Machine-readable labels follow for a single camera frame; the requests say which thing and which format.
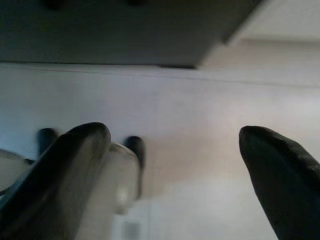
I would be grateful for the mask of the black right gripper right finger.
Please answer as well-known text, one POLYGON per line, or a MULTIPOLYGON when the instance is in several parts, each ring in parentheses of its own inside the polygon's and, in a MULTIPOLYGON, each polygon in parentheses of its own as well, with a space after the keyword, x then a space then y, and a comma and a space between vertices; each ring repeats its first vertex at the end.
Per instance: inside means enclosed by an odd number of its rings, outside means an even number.
POLYGON ((262 126, 239 131, 255 194, 279 240, 320 238, 320 164, 298 142, 262 126))

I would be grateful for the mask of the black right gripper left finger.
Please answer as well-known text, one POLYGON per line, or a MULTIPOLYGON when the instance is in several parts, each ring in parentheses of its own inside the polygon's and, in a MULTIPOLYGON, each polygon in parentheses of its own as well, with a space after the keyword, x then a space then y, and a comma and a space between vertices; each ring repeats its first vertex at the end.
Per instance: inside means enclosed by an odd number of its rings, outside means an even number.
POLYGON ((110 144, 100 122, 59 136, 1 198, 1 239, 74 239, 110 144))

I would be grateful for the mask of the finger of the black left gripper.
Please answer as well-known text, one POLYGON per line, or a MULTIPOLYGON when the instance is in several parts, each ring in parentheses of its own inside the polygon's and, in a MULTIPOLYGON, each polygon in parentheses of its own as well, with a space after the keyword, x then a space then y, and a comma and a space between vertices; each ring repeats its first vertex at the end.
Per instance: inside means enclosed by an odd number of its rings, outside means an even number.
POLYGON ((143 175, 145 170, 145 142, 139 136, 129 136, 124 141, 124 145, 130 149, 137 157, 138 165, 139 165, 139 173, 138 173, 138 189, 137 189, 137 199, 140 199, 143 193, 143 175))
POLYGON ((58 138, 58 132, 53 128, 42 128, 36 134, 38 145, 37 156, 41 155, 53 144, 58 138))

